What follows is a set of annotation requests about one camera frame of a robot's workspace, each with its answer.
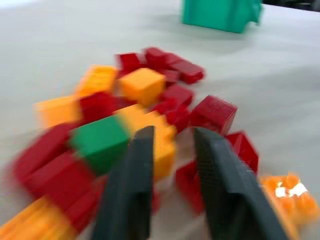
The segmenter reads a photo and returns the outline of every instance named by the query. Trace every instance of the table surface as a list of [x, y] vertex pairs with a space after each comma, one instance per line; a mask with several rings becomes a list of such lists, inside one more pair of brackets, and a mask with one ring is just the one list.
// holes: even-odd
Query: table surface
[[[0, 4], [0, 224], [31, 202], [12, 180], [10, 163], [40, 132], [33, 104], [70, 94], [89, 65], [111, 65], [114, 54], [149, 46], [203, 66], [207, 77], [188, 86], [196, 92], [194, 104], [210, 94], [237, 105], [231, 130], [247, 132], [260, 154], [259, 172], [296, 172], [320, 201], [319, 13], [264, 6], [261, 26], [240, 35], [181, 24], [177, 0], [5, 2]], [[193, 158], [190, 132], [177, 141], [180, 166]], [[163, 193], [152, 225], [153, 240], [207, 238], [204, 216], [195, 217], [174, 186]], [[320, 239], [319, 229], [309, 226], [302, 239]]]

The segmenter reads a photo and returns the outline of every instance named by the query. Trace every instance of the orange lego brick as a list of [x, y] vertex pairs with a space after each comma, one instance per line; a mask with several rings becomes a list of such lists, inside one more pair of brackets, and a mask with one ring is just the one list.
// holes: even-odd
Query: orange lego brick
[[82, 98], [98, 92], [111, 93], [117, 74], [114, 66], [93, 65], [77, 86], [75, 95]]
[[80, 106], [74, 96], [63, 96], [35, 104], [44, 128], [81, 119]]
[[131, 136], [136, 131], [154, 126], [154, 180], [157, 182], [170, 175], [175, 162], [176, 128], [168, 125], [163, 115], [156, 111], [146, 113], [141, 105], [135, 104], [116, 111], [120, 121], [129, 129]]
[[261, 183], [291, 239], [299, 239], [298, 229], [320, 217], [317, 201], [297, 175], [265, 176]]
[[121, 77], [119, 82], [123, 95], [144, 107], [156, 103], [166, 85], [165, 76], [149, 68], [137, 69]]
[[73, 240], [76, 231], [63, 213], [42, 197], [0, 228], [1, 240]]

